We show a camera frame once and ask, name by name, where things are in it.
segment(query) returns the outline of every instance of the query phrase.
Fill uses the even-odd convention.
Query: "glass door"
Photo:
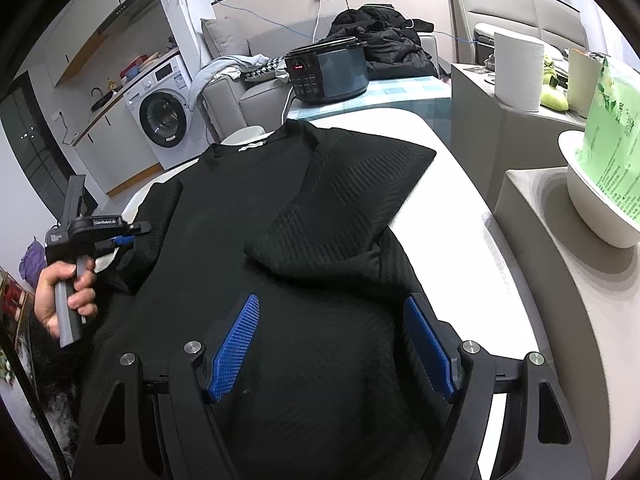
[[[185,105],[167,91],[152,92],[140,103],[140,125],[154,143],[163,148],[177,146],[187,133]]]
[[[44,120],[28,72],[14,80],[7,96],[0,102],[0,121],[24,174],[42,202],[60,221],[66,185],[75,173]],[[85,189],[82,213],[91,214],[96,206],[94,197]]]

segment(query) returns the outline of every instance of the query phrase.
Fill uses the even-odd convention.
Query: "blue cable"
[[[273,25],[279,25],[281,27],[286,28],[287,30],[290,30],[291,32],[299,35],[299,36],[304,36],[305,38],[309,38],[310,40],[312,39],[311,36],[308,36],[306,34],[303,34],[302,32],[298,32],[297,30],[293,30],[290,27],[287,27],[287,25],[283,25],[282,23],[278,23],[278,22],[274,22],[272,20],[269,20],[268,18],[265,18],[264,16],[261,16],[260,14],[256,14],[255,12],[253,12],[252,10],[249,9],[244,9],[243,7],[234,7],[231,5],[227,5],[222,3],[220,0],[211,0],[212,2],[216,2],[217,4],[222,5],[223,7],[228,7],[229,9],[234,9],[234,10],[244,10],[245,12],[248,12],[249,14],[254,15],[256,18],[260,18],[261,20],[264,20],[265,22],[269,22],[269,23],[273,23]]]
[[[461,41],[462,43],[478,43],[478,40],[462,40],[462,38],[456,38],[455,36],[452,36],[450,34],[448,34],[447,32],[442,32],[441,30],[434,30],[433,31],[434,34],[444,34],[445,36],[449,36],[450,38],[453,38],[456,41]]]
[[[264,16],[261,16],[260,14],[257,14],[256,12],[253,12],[252,10],[245,9],[244,7],[234,7],[234,6],[231,6],[231,5],[228,5],[228,4],[224,4],[220,0],[210,0],[210,1],[216,2],[217,4],[222,5],[223,7],[227,7],[228,9],[244,10],[244,12],[248,12],[249,14],[254,15],[256,18],[260,18],[261,20],[264,20],[265,22],[273,23],[273,25],[278,25],[279,27],[286,28],[287,30],[290,30],[294,34],[297,34],[299,36],[303,36],[304,38],[309,38],[310,40],[313,39],[311,36],[303,34],[302,32],[298,32],[297,30],[294,30],[293,28],[287,27],[287,25],[283,25],[282,23],[274,22],[273,20],[270,20],[269,18],[265,18]],[[433,33],[434,34],[445,34],[446,36],[449,36],[450,38],[453,38],[456,41],[461,41],[462,43],[478,43],[477,40],[471,40],[471,41],[462,40],[462,38],[456,38],[455,36],[452,36],[451,34],[449,34],[447,32],[442,32],[440,30],[434,30]]]

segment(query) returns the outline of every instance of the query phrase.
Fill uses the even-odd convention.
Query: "range hood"
[[[100,24],[96,34],[98,36],[118,34],[159,3],[160,0],[125,0]]]

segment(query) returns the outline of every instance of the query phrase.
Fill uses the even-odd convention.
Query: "grey pillow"
[[[213,58],[220,56],[250,56],[249,42],[238,24],[231,18],[206,20],[201,18],[202,34]]]

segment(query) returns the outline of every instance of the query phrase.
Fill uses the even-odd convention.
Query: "ribbed fabric texture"
[[[281,277],[402,301],[421,288],[388,224],[435,152],[337,128],[328,137],[300,193],[244,251]]]
[[[180,180],[151,186],[134,220],[148,221],[151,231],[136,237],[127,251],[121,249],[108,272],[111,284],[118,290],[135,294],[154,268],[181,193]]]

